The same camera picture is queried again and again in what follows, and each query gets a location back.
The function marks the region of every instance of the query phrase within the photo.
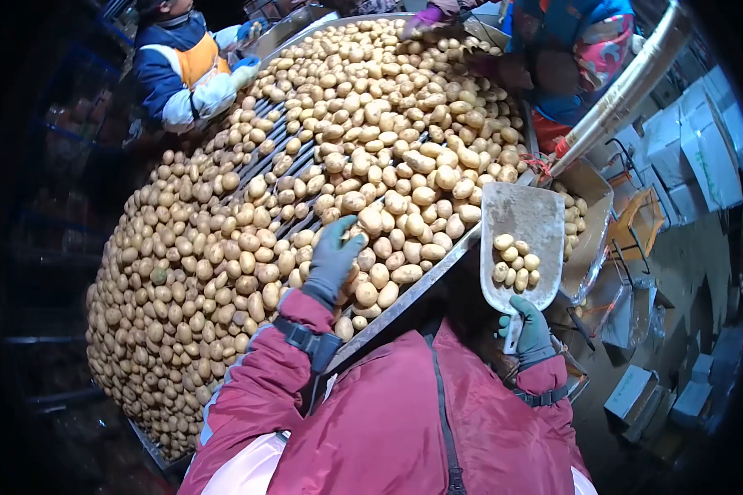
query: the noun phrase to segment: metal scoop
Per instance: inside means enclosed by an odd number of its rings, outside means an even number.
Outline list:
[[[540,281],[519,294],[514,286],[493,280],[493,269],[501,255],[493,240],[510,233],[528,244],[529,252],[540,257]],[[519,294],[540,311],[556,297],[562,278],[564,258],[564,199],[558,193],[508,182],[490,182],[482,189],[482,244],[479,275],[484,299],[496,310],[512,317],[504,354],[514,354],[523,331],[523,317],[509,303]]]

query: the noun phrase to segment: red jacket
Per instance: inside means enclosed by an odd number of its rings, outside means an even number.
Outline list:
[[[314,332],[332,328],[330,311],[299,290],[287,292],[279,310]],[[589,477],[570,402],[530,408],[446,321],[431,346],[412,330],[371,352],[306,418],[296,408],[310,378],[308,356],[273,326],[259,330],[248,349],[204,408],[199,448],[179,493],[201,493],[254,438],[282,430],[291,437],[267,493],[461,493],[449,491],[452,451],[471,495],[573,493],[570,466]],[[565,381],[561,356],[517,376],[530,394]]]

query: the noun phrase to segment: gloved hand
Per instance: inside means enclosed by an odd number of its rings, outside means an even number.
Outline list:
[[[255,41],[267,29],[267,19],[251,19],[241,25],[237,30],[237,43],[239,48]]]
[[[248,84],[252,83],[259,73],[261,61],[258,57],[245,57],[238,63],[231,66],[231,84],[234,89],[239,91]]]
[[[523,331],[517,342],[517,359],[520,361],[520,370],[525,370],[540,361],[556,355],[551,345],[551,333],[547,328],[545,316],[542,311],[536,309],[531,302],[526,301],[519,295],[513,295],[509,302],[512,307],[523,314]],[[509,320],[507,314],[498,319],[501,328],[498,329],[499,337],[509,334]]]
[[[444,14],[438,6],[427,2],[425,9],[407,21],[407,24],[402,31],[402,39],[409,40],[413,36],[413,31],[415,29],[424,33],[436,28],[452,25],[455,20],[456,18],[454,16]]]
[[[357,219],[356,215],[350,214],[327,225],[314,248],[303,292],[317,299],[329,310],[333,310],[336,305],[338,291],[346,281],[353,260],[363,246],[362,235],[357,235],[341,245],[341,235]]]
[[[520,53],[492,55],[481,50],[465,55],[465,64],[506,90],[532,90],[534,83]]]

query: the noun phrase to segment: red pants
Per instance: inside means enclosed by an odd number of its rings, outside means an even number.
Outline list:
[[[531,117],[534,122],[536,143],[539,144],[540,151],[545,154],[553,153],[556,144],[572,129],[572,127],[546,119],[536,110],[531,111]]]

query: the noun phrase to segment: jacket zipper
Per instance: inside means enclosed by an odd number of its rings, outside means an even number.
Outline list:
[[[446,414],[446,393],[443,388],[443,376],[437,367],[437,352],[432,346],[434,337],[427,335],[424,337],[429,349],[432,351],[432,364],[435,367],[435,376],[437,378],[437,401],[440,407],[440,429],[443,430],[443,442],[446,444],[446,458],[448,461],[448,491],[447,495],[466,495],[465,485],[463,484],[463,468],[459,467],[457,460],[457,450],[454,445],[454,435],[452,429],[448,426],[448,415]]]

